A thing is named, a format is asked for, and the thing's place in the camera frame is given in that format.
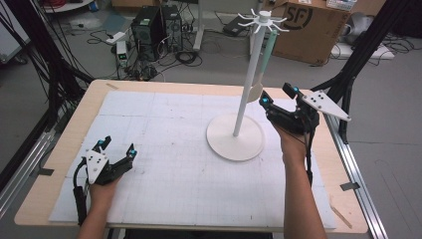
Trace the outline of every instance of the round white base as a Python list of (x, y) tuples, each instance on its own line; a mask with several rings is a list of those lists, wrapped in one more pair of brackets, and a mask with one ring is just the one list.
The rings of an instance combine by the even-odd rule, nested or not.
[(256, 121), (244, 116), (239, 135), (234, 136), (236, 119), (235, 114), (212, 119), (207, 128), (208, 143), (215, 152), (227, 159), (252, 159), (264, 148), (264, 132)]

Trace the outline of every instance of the power strip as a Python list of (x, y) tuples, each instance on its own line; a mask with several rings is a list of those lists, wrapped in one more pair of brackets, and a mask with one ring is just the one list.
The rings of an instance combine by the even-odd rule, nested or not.
[(118, 32), (116, 34), (114, 34), (112, 36), (112, 38), (105, 40), (106, 42), (108, 42), (109, 44), (115, 44), (115, 42), (117, 42), (120, 38), (124, 37), (124, 33), (122, 32)]

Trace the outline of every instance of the white pole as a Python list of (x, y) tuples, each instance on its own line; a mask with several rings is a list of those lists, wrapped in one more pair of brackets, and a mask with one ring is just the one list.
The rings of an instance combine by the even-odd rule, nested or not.
[(246, 104), (248, 103), (249, 92), (251, 91), (252, 82), (254, 80), (255, 71), (257, 70), (258, 60), (260, 59), (261, 48), (264, 42), (266, 27), (261, 27), (259, 32), (255, 34), (254, 48), (252, 50), (251, 61), (249, 62), (248, 73), (246, 75), (245, 86), (243, 87), (242, 99), (240, 101), (239, 112), (236, 119), (234, 136), (239, 135), (240, 126), (242, 125), (243, 115), (245, 114)]

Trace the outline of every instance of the printed logo on box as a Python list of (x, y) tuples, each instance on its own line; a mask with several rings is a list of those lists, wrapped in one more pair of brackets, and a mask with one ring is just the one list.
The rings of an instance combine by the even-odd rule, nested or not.
[(288, 30), (301, 30), (307, 26), (313, 17), (312, 8), (291, 6), (287, 9), (288, 19), (284, 27)]

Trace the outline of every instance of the white mat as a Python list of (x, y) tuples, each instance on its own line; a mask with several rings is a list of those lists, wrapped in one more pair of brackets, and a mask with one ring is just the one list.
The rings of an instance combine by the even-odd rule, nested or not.
[[(289, 111), (295, 107), (294, 101), (275, 101)], [(75, 168), (86, 148), (110, 135), (105, 150), (110, 163), (122, 159), (132, 142), (138, 155), (117, 187), (108, 222), (282, 228), (285, 174), (280, 138), (258, 102), (248, 104), (245, 115), (259, 122), (266, 134), (260, 155), (233, 162), (207, 144), (208, 123), (222, 114), (236, 114), (239, 103), (240, 97), (110, 92), (68, 172), (50, 220), (77, 221)], [(313, 161), (319, 214), (325, 228), (335, 228)], [(81, 185), (84, 170), (79, 177)]]

